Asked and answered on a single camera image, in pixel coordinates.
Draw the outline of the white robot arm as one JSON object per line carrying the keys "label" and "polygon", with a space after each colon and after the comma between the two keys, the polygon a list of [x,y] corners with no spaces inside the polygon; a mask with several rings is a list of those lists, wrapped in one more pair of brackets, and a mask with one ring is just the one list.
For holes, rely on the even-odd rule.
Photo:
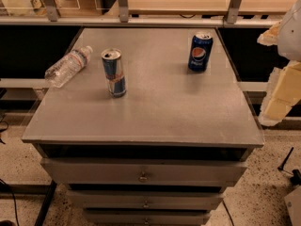
{"label": "white robot arm", "polygon": [[274,68],[261,103],[259,122],[274,126],[301,101],[301,0],[297,0],[283,19],[260,34],[257,43],[277,46],[280,56],[289,60],[283,69]]}

